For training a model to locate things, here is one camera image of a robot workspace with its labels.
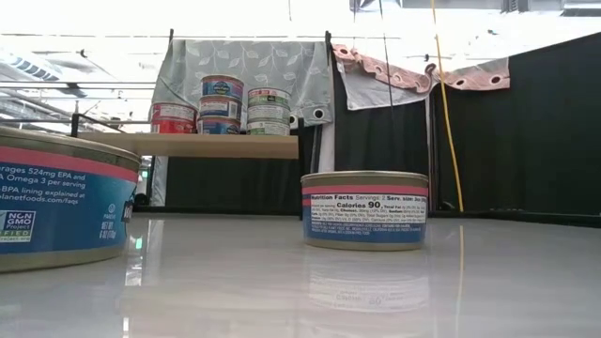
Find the cat food can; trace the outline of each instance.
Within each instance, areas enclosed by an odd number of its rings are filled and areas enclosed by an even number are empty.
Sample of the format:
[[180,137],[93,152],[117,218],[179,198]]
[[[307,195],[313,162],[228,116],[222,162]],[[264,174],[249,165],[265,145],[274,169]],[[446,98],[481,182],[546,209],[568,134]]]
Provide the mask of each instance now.
[[242,102],[225,96],[211,95],[200,99],[199,117],[219,116],[240,121]]
[[217,116],[198,119],[198,133],[205,135],[240,134],[240,121]]
[[253,135],[290,134],[290,94],[277,88],[248,92],[247,131]]
[[179,103],[152,105],[152,132],[194,133],[196,109]]
[[203,97],[223,95],[242,101],[244,82],[227,75],[209,75],[202,79]]
[[121,255],[139,167],[113,146],[0,127],[0,272]]
[[348,171],[305,175],[301,183],[307,244],[366,251],[424,245],[426,176]]

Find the stacked cans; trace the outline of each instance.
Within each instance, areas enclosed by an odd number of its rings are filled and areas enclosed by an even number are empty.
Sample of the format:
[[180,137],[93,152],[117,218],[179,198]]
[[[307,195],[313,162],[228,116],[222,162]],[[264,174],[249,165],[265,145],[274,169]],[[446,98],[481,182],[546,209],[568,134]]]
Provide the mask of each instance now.
[[178,103],[152,105],[152,132],[193,133],[196,108]]
[[202,80],[198,133],[239,134],[244,83],[225,75],[209,75]]
[[251,135],[290,134],[290,94],[276,88],[248,92],[248,125]]

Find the pink stripe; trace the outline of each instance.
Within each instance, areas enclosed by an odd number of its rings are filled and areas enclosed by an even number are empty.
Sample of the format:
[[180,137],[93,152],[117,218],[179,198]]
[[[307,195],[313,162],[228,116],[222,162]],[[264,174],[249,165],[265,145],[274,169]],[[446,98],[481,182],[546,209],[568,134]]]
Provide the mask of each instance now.
[[403,193],[427,196],[428,189],[394,185],[344,185],[302,188],[302,193]]
[[0,146],[0,162],[72,170],[80,173],[126,179],[131,182],[138,181],[137,173],[116,165],[9,146]]

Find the ceiling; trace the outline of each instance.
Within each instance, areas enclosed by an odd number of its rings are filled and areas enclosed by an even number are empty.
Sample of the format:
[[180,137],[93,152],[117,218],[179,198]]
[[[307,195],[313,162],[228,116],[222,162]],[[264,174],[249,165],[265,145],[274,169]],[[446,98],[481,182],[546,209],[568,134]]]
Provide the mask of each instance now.
[[[0,102],[20,102],[7,94],[7,85],[27,85],[18,93],[67,115],[146,120],[170,28],[176,38],[233,39],[321,38],[329,30],[334,41],[352,43],[374,57],[383,57],[381,36],[386,32],[391,38],[391,60],[437,54],[433,39],[437,30],[443,55],[478,60],[601,31],[596,18],[560,18],[562,0],[531,0],[533,12],[522,14],[501,14],[501,0],[437,0],[437,25],[432,23],[430,0],[382,0],[384,21],[378,0],[356,14],[351,10],[353,1],[171,0],[163,7],[140,0],[90,1],[85,6],[74,0],[2,4],[3,14],[8,15],[0,20],[0,87],[4,88],[0,90],[5,90],[0,92]],[[48,112],[28,111],[29,116],[34,113]],[[128,128],[145,131],[147,126]]]

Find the shelf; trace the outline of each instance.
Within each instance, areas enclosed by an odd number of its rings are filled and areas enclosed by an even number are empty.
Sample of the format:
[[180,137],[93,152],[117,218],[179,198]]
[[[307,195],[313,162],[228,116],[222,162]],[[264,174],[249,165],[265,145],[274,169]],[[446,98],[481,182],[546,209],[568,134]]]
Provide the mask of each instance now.
[[80,132],[78,137],[138,155],[288,160],[299,157],[297,136]]

